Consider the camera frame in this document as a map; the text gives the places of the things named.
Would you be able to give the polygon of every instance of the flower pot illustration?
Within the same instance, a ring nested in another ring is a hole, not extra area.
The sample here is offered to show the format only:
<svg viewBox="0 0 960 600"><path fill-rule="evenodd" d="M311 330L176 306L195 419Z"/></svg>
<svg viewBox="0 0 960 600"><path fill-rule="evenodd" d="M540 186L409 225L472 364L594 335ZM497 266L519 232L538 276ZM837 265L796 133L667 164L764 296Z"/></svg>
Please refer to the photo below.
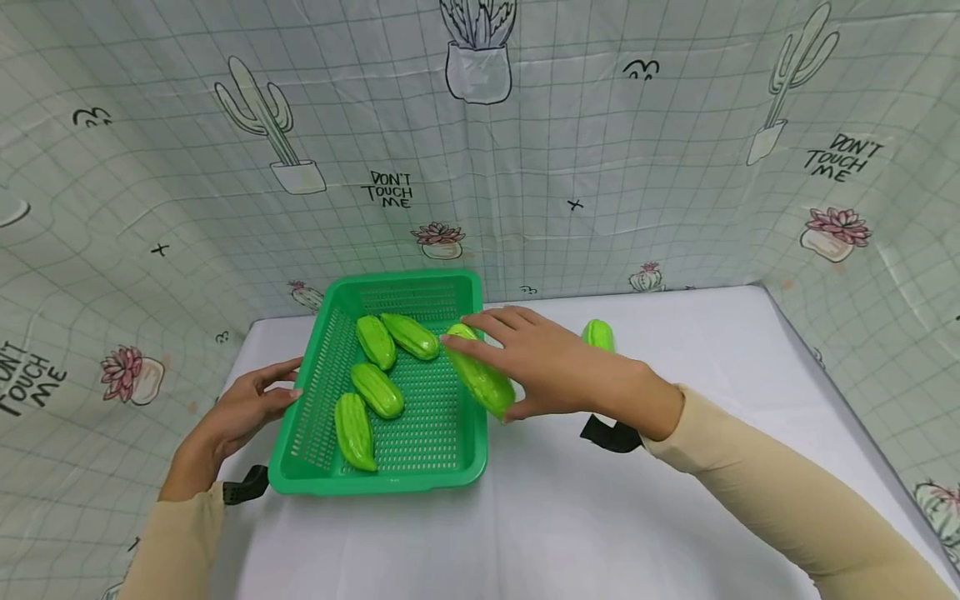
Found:
<svg viewBox="0 0 960 600"><path fill-rule="evenodd" d="M434 221L430 225L421 225L419 231L411 233L417 237L420 249L428 258L452 260L460 258L464 253L460 240L464 239L465 235L460 228L451 228Z"/></svg>
<svg viewBox="0 0 960 600"><path fill-rule="evenodd" d="M240 97L247 105L246 110L240 108L223 84L215 83L213 90L234 125L247 133L263 135L273 146L280 161L270 167L283 189L290 194L314 194L326 190L326 182L317 163L300 160L284 135L293 129L294 117L280 88L267 82L267 91L274 102L270 107L247 65L236 57L230 57L228 65Z"/></svg>
<svg viewBox="0 0 960 600"><path fill-rule="evenodd" d="M813 46L820 39L820 33L823 32L829 16L830 2L825 2L817 7L817 10L806 20L804 30L796 44L793 43L793 34L787 36L783 42L767 88L773 95L774 102L770 106L770 112L767 113L767 119L764 121L763 127L756 133L751 143L750 153L747 155L748 165L755 164L758 160L773 152L774 146L780 138L780 132L786 125L786 119L780 118L780 112L783 110L787 91L810 81L810 78L817 74L820 67L824 66L824 62L827 61L837 42L840 41L840 34L833 32L824 37L820 46L815 51L813 50Z"/></svg>
<svg viewBox="0 0 960 600"><path fill-rule="evenodd" d="M800 245L833 263L850 256L854 248L865 248L869 244L867 239L873 235L866 221L849 208L830 207L827 212L811 208L810 216L812 220L800 236Z"/></svg>
<svg viewBox="0 0 960 600"><path fill-rule="evenodd" d="M100 361L104 370L101 383L108 384L104 400L120 398L137 406L150 404L160 393L166 368L158 360L144 356L139 348L121 346Z"/></svg>
<svg viewBox="0 0 960 600"><path fill-rule="evenodd" d="M7 190L0 190L0 228L13 225L30 214L30 205L26 201L11 196Z"/></svg>
<svg viewBox="0 0 960 600"><path fill-rule="evenodd" d="M291 194L313 194L326 190L326 181L313 160L301 160L300 164L271 163L276 179L283 189Z"/></svg>
<svg viewBox="0 0 960 600"><path fill-rule="evenodd" d="M747 156L748 166L773 152L784 125L786 125L786 119L781 119L771 127L763 127L756 132L754 143L750 145L750 154Z"/></svg>
<svg viewBox="0 0 960 600"><path fill-rule="evenodd" d="M644 263L639 273L630 276L630 285L638 292L662 292L663 275L660 273L659 262Z"/></svg>
<svg viewBox="0 0 960 600"><path fill-rule="evenodd" d="M446 50L446 85L454 98L470 104L503 102L513 87L506 46L473 50L451 41Z"/></svg>
<svg viewBox="0 0 960 600"><path fill-rule="evenodd" d="M960 487L950 490L927 481L913 496L954 564L960 565Z"/></svg>
<svg viewBox="0 0 960 600"><path fill-rule="evenodd" d="M516 0L440 0L453 39L446 47L446 86L470 104L503 102L513 88L507 38L516 22Z"/></svg>
<svg viewBox="0 0 960 600"><path fill-rule="evenodd" d="M307 286L299 279L295 279L289 282L287 285L293 288L290 291L290 296L297 301L302 306L305 306L310 309L310 312L317 314L320 312L320 305L324 301L324 295L313 289L312 287Z"/></svg>

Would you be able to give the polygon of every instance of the hand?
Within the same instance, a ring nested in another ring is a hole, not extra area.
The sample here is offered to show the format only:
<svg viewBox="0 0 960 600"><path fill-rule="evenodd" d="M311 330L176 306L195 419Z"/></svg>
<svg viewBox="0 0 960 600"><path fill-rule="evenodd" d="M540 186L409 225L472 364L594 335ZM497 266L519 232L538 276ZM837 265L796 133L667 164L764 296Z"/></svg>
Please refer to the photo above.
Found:
<svg viewBox="0 0 960 600"><path fill-rule="evenodd" d="M588 346L529 308L493 308L461 321L503 348L458 336L443 336L444 344L499 369L526 392L526 398L507 409L504 422L590 411L663 440L680 420L683 393L646 363Z"/></svg>
<svg viewBox="0 0 960 600"><path fill-rule="evenodd" d="M300 390L265 390L278 381L295 381L294 369L302 360L294 358L238 377L180 444L159 499L188 500L208 490L224 460L264 425L283 417L300 397Z"/></svg>

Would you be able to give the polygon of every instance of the pink succulent drawing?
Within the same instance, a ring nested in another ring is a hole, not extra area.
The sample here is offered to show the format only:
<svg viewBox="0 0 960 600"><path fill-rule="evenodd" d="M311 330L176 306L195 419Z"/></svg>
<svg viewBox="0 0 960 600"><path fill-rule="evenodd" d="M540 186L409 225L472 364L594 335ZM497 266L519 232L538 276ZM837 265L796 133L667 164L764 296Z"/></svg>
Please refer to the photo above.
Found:
<svg viewBox="0 0 960 600"><path fill-rule="evenodd" d="M950 559L960 566L960 485L951 490L926 481L914 488L913 496Z"/></svg>
<svg viewBox="0 0 960 600"><path fill-rule="evenodd" d="M827 212L810 208L810 216L813 220L806 226L816 231L826 231L833 235L844 244L865 248L867 238L873 235L867 228L866 221L860 218L860 215L853 212L851 208L846 210L837 210L830 207Z"/></svg>
<svg viewBox="0 0 960 600"><path fill-rule="evenodd" d="M830 207L827 212L810 208L812 219L800 236L800 245L820 254L830 262L838 263L850 256L854 248L865 248L867 238L873 235L866 221L847 208Z"/></svg>
<svg viewBox="0 0 960 600"><path fill-rule="evenodd" d="M452 228L434 221L430 225L421 225L419 231L411 231L417 237L420 249L430 258L450 260L464 253L460 240L465 235L460 228Z"/></svg>
<svg viewBox="0 0 960 600"><path fill-rule="evenodd" d="M100 366L104 369L100 382L108 384L104 400L120 398L141 406L159 394L166 371L162 363L133 346L120 346L100 361Z"/></svg>

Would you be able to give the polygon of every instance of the right hand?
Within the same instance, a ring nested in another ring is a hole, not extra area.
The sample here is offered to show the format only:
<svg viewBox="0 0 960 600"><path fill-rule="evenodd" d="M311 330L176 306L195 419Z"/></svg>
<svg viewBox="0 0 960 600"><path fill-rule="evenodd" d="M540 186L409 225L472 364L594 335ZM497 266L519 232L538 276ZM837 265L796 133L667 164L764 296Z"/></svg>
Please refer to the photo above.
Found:
<svg viewBox="0 0 960 600"><path fill-rule="evenodd" d="M588 346L572 331L522 306L492 308L461 321L503 348L455 335L443 336L444 344L502 371L526 392L526 398L507 409L504 422L589 411L624 420L652 439L667 437L676 426L683 394L646 363ZM643 408L658 398L655 404L665 400L676 409L672 423L647 422L649 411Z"/></svg>

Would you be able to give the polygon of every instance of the green vegetable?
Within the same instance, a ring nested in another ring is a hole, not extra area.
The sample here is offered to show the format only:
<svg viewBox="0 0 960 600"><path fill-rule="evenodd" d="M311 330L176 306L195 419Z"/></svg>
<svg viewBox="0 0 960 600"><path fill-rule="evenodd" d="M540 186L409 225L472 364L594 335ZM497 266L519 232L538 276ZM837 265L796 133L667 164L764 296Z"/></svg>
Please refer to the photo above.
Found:
<svg viewBox="0 0 960 600"><path fill-rule="evenodd" d="M373 429L363 399L352 392L340 396L333 407L337 444L344 459L354 468L376 471L373 460Z"/></svg>
<svg viewBox="0 0 960 600"><path fill-rule="evenodd" d="M595 348L602 348L607 352L616 352L613 346L613 330L599 319L593 319L584 327L584 342Z"/></svg>
<svg viewBox="0 0 960 600"><path fill-rule="evenodd" d="M357 339L364 354L382 371L388 370L396 361L394 338L383 323L374 315L357 319Z"/></svg>
<svg viewBox="0 0 960 600"><path fill-rule="evenodd" d="M420 360L433 360L440 354L440 340L437 336L410 317L383 313L380 319L400 347Z"/></svg>
<svg viewBox="0 0 960 600"><path fill-rule="evenodd" d="M387 374L370 363L350 367L353 386L382 419L396 419L403 412L403 394Z"/></svg>
<svg viewBox="0 0 960 600"><path fill-rule="evenodd" d="M459 335L469 340L479 339L473 329L461 323L452 325L446 334ZM514 386L510 384L510 379L487 363L456 350L444 346L444 352L453 363L453 370L460 376L460 380L470 390L473 398L495 417L503 420L503 414L516 400Z"/></svg>

